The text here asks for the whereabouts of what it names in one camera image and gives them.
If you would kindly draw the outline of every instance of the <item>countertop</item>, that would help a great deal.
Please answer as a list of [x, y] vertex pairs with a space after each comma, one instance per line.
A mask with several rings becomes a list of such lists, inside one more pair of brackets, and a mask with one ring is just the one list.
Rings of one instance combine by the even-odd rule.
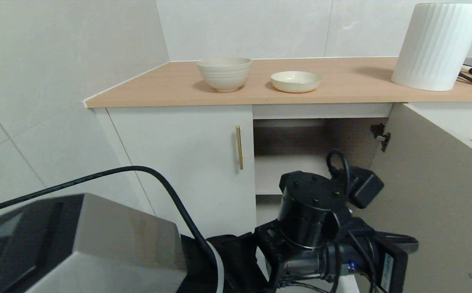
[[[220, 93], [200, 75], [196, 61], [169, 62], [109, 89], [88, 108], [198, 105], [326, 104], [386, 102], [472, 102], [472, 85], [459, 78], [451, 91], [433, 92], [390, 81], [397, 57], [254, 60], [247, 83]], [[309, 93], [285, 93], [270, 84], [275, 72], [302, 70], [322, 75]]]

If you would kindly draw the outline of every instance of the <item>ribbed white vase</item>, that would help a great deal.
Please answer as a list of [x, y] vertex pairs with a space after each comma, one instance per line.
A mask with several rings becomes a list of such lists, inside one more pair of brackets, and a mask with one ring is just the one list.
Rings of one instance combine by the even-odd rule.
[[472, 4], [417, 4], [392, 81], [428, 91], [453, 88], [472, 43]]

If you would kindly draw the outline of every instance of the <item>white plate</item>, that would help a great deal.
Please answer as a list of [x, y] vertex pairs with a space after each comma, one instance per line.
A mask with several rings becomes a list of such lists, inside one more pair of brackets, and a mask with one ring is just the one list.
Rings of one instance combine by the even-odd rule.
[[270, 76], [272, 85], [288, 93], [311, 92], [321, 83], [321, 74], [313, 72], [277, 72]]

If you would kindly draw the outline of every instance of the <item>white cabinet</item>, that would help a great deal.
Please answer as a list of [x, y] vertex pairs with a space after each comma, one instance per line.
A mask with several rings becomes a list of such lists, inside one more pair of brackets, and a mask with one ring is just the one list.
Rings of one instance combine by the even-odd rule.
[[[133, 165], [162, 173], [205, 237], [256, 226], [252, 107], [108, 108]], [[236, 126], [241, 129], [243, 169]], [[138, 174], [156, 216], [191, 235], [160, 183]]]
[[[254, 117], [250, 105], [108, 111], [131, 163], [166, 176], [206, 237], [243, 234], [275, 219], [280, 175], [328, 175], [324, 156], [339, 148], [351, 165], [372, 169], [385, 183], [354, 214], [376, 230], [420, 241], [409, 257], [405, 292], [472, 292], [472, 108], [396, 104], [387, 119], [391, 105], [364, 115], [320, 106], [322, 115], [299, 119], [303, 107], [292, 105], [291, 112], [288, 106], [254, 107]], [[391, 133], [385, 152], [369, 129], [381, 122]], [[156, 215], [190, 235], [161, 185], [138, 177]]]

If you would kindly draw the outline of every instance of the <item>white ceramic bowl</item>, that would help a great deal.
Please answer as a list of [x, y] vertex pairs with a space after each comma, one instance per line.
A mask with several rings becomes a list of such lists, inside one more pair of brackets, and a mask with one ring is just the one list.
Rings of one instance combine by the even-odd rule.
[[277, 72], [270, 76], [272, 85], [288, 93], [306, 93], [319, 87], [321, 74], [313, 72]]
[[204, 81], [219, 92], [242, 87], [251, 73], [252, 60], [247, 58], [209, 58], [198, 62]]

